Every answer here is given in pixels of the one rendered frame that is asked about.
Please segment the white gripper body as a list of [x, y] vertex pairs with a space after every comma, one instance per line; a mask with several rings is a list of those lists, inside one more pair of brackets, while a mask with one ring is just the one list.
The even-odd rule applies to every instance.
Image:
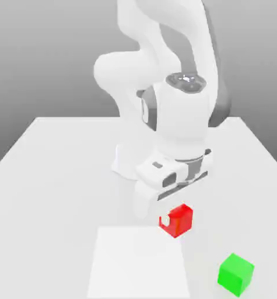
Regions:
[[141, 180], [137, 181], [133, 192], [135, 215], [140, 219], [144, 219], [149, 214], [150, 206], [168, 206], [166, 202], [169, 201], [169, 198], [172, 198], [176, 193], [184, 188], [202, 180], [208, 176], [208, 174], [208, 171], [204, 171], [201, 174], [197, 174], [196, 178], [193, 178], [189, 182], [179, 183], [161, 190], [155, 189]]

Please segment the small red cube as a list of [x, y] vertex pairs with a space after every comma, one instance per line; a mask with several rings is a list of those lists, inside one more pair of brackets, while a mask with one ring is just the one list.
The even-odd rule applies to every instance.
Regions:
[[193, 210], [186, 204], [181, 204], [168, 213], [169, 225], [162, 223], [162, 217], [159, 217], [159, 227], [166, 231], [173, 238], [184, 234], [192, 227]]

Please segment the small green cube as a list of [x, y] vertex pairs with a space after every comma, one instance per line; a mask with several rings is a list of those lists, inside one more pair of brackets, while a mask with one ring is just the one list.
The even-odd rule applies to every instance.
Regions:
[[218, 284], [236, 297], [251, 283], [255, 266], [235, 253], [231, 253], [220, 265]]

